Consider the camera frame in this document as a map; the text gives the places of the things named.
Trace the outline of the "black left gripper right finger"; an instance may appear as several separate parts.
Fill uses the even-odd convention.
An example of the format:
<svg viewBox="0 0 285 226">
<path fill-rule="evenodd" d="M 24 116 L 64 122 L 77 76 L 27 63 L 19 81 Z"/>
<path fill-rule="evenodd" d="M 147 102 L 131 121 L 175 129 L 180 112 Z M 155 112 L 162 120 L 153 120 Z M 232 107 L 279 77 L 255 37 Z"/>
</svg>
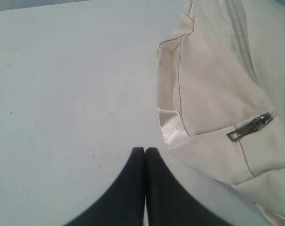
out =
<svg viewBox="0 0 285 226">
<path fill-rule="evenodd" d="M 194 199 L 173 176 L 157 148 L 148 148 L 146 201 L 150 226 L 219 226 L 220 218 Z"/>
</svg>

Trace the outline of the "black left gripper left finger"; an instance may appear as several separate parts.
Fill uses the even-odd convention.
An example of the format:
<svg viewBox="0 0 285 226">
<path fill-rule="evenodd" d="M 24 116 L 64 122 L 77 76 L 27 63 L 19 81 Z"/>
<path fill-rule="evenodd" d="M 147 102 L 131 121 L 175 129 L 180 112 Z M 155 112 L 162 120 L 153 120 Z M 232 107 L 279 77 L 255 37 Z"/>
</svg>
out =
<svg viewBox="0 0 285 226">
<path fill-rule="evenodd" d="M 146 191 L 145 152 L 135 147 L 114 182 L 68 226 L 142 226 Z"/>
</svg>

